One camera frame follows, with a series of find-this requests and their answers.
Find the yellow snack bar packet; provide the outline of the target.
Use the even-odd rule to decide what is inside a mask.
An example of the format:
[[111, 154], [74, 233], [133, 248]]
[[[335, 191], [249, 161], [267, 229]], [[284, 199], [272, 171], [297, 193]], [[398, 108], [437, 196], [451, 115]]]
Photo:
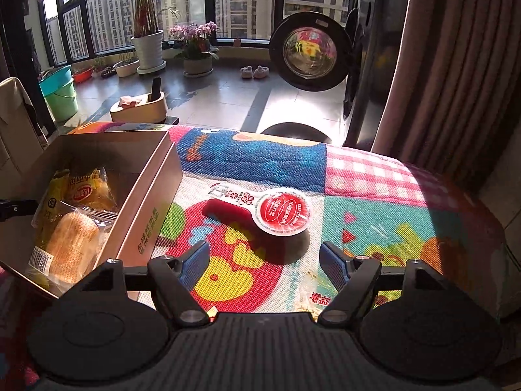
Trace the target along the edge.
[[57, 170], [49, 181], [47, 190], [32, 220], [32, 226], [40, 235], [44, 235], [45, 229], [57, 218], [58, 203], [62, 201], [66, 195], [69, 175], [69, 169]]

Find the barcode bread loaf packet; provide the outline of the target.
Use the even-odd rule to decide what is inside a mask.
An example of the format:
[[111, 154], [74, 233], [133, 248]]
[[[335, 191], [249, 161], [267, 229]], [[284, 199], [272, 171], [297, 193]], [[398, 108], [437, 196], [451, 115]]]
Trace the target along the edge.
[[25, 274], [62, 295], [92, 271], [117, 217], [112, 211], [62, 203], [52, 219], [40, 222]]

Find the round bun red logo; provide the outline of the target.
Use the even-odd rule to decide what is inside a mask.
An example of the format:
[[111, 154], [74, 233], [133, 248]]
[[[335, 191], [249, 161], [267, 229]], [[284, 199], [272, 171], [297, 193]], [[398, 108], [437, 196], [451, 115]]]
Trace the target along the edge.
[[70, 176], [64, 201], [75, 207], [94, 210], [113, 211], [117, 208], [103, 167], [94, 168], [86, 175]]

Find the red lid jelly cup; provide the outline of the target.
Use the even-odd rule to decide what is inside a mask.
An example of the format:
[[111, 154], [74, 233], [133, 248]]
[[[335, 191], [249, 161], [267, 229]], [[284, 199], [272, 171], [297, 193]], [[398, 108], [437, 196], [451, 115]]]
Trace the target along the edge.
[[304, 232], [311, 208], [304, 193], [290, 188], [274, 188], [253, 200], [254, 223], [269, 235], [288, 238]]

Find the beige chair with cloth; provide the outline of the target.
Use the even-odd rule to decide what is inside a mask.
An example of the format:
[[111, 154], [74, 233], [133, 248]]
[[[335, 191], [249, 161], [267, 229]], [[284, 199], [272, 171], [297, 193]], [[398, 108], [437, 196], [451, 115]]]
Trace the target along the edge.
[[18, 78], [1, 82], [1, 198], [8, 199], [47, 147], [36, 111]]

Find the colourful cartoon play mat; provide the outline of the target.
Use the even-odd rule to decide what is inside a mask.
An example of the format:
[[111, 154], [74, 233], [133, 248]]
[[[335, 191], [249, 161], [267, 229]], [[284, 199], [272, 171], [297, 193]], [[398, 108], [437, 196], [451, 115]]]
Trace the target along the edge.
[[[436, 175], [382, 155], [251, 132], [168, 127], [183, 179], [154, 241], [155, 255], [211, 247], [193, 294], [220, 311], [310, 311], [336, 294], [319, 265], [321, 243], [348, 256], [401, 268], [423, 259], [498, 316], [510, 263], [498, 220], [477, 199]], [[236, 198], [297, 189], [310, 206], [307, 229], [291, 238], [259, 229], [246, 208], [209, 196], [214, 184]]]

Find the green plastic bucket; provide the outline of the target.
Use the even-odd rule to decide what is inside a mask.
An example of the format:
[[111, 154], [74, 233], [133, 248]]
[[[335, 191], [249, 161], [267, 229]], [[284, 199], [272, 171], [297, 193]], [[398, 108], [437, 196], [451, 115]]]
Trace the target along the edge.
[[44, 99], [57, 122], [67, 121], [78, 111], [77, 93], [73, 80], [70, 80], [53, 93], [46, 95]]

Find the teal plastic bucket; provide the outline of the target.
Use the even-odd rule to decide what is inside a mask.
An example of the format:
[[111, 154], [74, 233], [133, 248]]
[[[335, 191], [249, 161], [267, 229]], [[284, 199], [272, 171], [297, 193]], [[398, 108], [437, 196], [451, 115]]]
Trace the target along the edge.
[[59, 88], [67, 85], [72, 80], [70, 65], [65, 65], [52, 72], [48, 72], [40, 81], [40, 89], [43, 96], [56, 92]]

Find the red plastic basin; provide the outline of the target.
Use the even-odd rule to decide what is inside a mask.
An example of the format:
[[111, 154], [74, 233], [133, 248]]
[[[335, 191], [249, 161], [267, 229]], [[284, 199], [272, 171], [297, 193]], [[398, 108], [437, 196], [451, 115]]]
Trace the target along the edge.
[[72, 78], [74, 79], [74, 82], [76, 84], [81, 84], [86, 82], [87, 80], [90, 80], [92, 78], [93, 74], [93, 66], [87, 67], [85, 69], [82, 69], [78, 72], [74, 72], [72, 74]]

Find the low white planter bowl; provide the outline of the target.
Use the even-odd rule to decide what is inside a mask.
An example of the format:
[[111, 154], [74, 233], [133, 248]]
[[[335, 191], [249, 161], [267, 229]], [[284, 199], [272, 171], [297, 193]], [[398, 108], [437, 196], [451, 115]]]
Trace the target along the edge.
[[116, 71], [118, 78], [126, 78], [132, 76], [139, 68], [139, 59], [136, 57], [121, 60], [114, 64], [113, 68]]

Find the brown curtain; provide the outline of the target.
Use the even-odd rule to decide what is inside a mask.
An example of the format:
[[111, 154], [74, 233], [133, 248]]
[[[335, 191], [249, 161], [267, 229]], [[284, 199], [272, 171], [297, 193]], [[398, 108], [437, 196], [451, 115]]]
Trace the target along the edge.
[[476, 192], [520, 120], [520, 0], [408, 0], [372, 145]]

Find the pair of white slippers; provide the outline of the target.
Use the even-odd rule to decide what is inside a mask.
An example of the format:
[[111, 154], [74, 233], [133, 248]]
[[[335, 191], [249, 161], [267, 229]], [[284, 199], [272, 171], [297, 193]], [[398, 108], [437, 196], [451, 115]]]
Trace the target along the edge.
[[240, 76], [243, 80], [264, 80], [268, 78], [270, 70], [268, 66], [258, 65], [255, 69], [248, 65], [240, 69]]

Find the pink flower pot plant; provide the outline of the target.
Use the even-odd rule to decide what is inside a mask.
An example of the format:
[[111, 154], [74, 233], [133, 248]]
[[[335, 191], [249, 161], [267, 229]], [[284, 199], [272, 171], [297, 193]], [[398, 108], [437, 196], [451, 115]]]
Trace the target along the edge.
[[170, 28], [170, 39], [181, 50], [186, 78], [201, 78], [213, 72], [213, 61], [218, 59], [211, 39], [217, 31], [213, 21], [204, 24], [184, 24]]

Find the round washing machine door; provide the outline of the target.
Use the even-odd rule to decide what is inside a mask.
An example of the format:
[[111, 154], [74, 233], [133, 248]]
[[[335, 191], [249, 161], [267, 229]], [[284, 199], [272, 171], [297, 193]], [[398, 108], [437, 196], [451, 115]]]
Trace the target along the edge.
[[353, 43], [332, 18], [315, 11], [285, 18], [269, 40], [269, 56], [280, 77], [310, 92], [343, 82], [353, 63]]

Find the tall plant white pot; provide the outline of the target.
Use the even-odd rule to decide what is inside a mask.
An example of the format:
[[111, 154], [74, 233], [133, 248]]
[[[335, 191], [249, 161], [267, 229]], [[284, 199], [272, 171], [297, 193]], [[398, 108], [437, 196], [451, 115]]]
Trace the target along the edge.
[[163, 30], [159, 27], [155, 0], [134, 0], [132, 42], [139, 59], [137, 73], [148, 75], [166, 66], [162, 58]]

